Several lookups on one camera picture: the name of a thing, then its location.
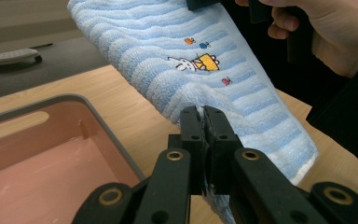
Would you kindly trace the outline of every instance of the pink tray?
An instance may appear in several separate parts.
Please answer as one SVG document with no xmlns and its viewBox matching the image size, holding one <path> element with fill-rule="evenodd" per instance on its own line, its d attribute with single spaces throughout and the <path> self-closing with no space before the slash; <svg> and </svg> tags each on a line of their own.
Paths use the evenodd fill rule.
<svg viewBox="0 0 358 224">
<path fill-rule="evenodd" d="M 89 194 L 144 177 L 90 103 L 62 95 L 0 114 L 42 123 L 0 138 L 0 224 L 71 223 Z"/>
</svg>

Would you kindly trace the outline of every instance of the black sleeve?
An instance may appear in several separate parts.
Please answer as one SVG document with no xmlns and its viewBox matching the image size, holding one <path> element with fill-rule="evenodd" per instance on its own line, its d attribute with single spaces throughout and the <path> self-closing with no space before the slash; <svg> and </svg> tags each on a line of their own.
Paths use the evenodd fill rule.
<svg viewBox="0 0 358 224">
<path fill-rule="evenodd" d="M 334 96 L 321 97 L 307 121 L 358 158 L 358 72 Z"/>
</svg>

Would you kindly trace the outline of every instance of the towel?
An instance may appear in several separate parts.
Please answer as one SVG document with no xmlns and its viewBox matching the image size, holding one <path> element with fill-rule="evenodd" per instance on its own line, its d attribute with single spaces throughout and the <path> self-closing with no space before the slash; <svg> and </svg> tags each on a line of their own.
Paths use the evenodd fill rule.
<svg viewBox="0 0 358 224">
<path fill-rule="evenodd" d="M 165 118 L 221 109 L 245 147 L 263 151 L 295 185 L 317 148 L 289 112 L 224 7 L 186 0 L 71 0 L 79 30 Z M 227 196 L 208 201 L 233 223 Z"/>
</svg>

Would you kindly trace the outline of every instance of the wooden table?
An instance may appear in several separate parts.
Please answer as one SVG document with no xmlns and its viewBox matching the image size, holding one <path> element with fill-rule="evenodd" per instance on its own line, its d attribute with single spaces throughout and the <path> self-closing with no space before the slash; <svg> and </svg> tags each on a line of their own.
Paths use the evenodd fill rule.
<svg viewBox="0 0 358 224">
<path fill-rule="evenodd" d="M 166 149 L 168 134 L 179 129 L 163 118 L 113 66 L 52 82 L 0 98 L 0 113 L 65 93 L 87 97 L 145 176 L 149 176 L 160 151 Z M 302 189 L 321 181 L 333 181 L 358 193 L 358 160 L 337 143 L 312 128 L 305 117 L 310 107 L 280 92 L 292 113 L 309 132 L 320 157 L 299 184 Z M 201 197 L 193 196 L 190 223 L 221 223 Z"/>
</svg>

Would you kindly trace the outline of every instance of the human hand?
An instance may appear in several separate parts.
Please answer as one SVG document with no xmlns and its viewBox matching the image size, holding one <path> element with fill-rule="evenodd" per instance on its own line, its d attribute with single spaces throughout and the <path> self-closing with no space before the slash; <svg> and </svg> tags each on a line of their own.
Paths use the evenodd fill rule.
<svg viewBox="0 0 358 224">
<path fill-rule="evenodd" d="M 334 72 L 353 77 L 358 71 L 358 0 L 260 0 L 272 6 L 274 22 L 268 35 L 285 39 L 299 25 L 298 18 L 285 12 L 285 7 L 297 6 L 309 16 L 314 28 L 312 53 Z M 248 6 L 248 0 L 236 0 Z"/>
</svg>

